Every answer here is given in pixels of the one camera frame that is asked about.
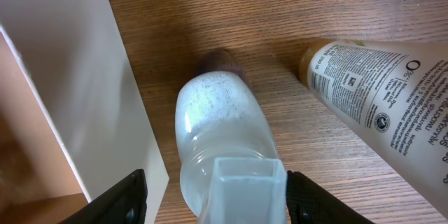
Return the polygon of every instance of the round black logo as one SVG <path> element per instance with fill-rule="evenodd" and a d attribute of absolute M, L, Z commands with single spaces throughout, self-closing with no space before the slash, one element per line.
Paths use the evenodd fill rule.
<path fill-rule="evenodd" d="M 389 116 L 385 113 L 379 113 L 377 116 L 375 116 L 375 129 L 378 130 L 378 132 L 386 132 L 389 128 L 389 125 L 391 124 L 391 119 Z"/>

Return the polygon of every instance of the box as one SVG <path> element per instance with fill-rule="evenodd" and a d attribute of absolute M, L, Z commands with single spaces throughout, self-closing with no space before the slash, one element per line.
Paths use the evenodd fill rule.
<path fill-rule="evenodd" d="M 168 175 L 109 0 L 0 0 L 0 24 L 0 222 L 56 223 L 143 168 L 153 223 Z"/>

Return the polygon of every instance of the clear plastic bottle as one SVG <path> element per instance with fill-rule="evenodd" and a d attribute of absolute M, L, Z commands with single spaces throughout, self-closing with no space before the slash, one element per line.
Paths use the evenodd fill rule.
<path fill-rule="evenodd" d="M 179 92 L 175 123 L 181 191 L 196 216 L 207 201 L 216 158 L 277 158 L 266 118 L 229 53 L 206 55 L 199 74 Z"/>
<path fill-rule="evenodd" d="M 448 218 L 448 45 L 323 39 L 299 79 Z"/>

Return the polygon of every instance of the tabletop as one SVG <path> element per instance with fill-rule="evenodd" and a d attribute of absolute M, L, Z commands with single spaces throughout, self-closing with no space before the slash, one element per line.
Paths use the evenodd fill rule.
<path fill-rule="evenodd" d="M 170 176 L 156 223 L 196 223 L 179 187 L 177 94 L 201 54 L 244 67 L 287 169 L 376 223 L 446 223 L 303 87 L 298 56 L 319 37 L 448 41 L 448 0 L 110 0 Z"/>

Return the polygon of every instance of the label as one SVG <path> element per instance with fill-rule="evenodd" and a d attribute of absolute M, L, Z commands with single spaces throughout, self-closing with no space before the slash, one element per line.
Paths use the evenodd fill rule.
<path fill-rule="evenodd" d="M 308 84 L 445 216 L 448 204 L 448 48 L 336 41 L 314 56 Z"/>

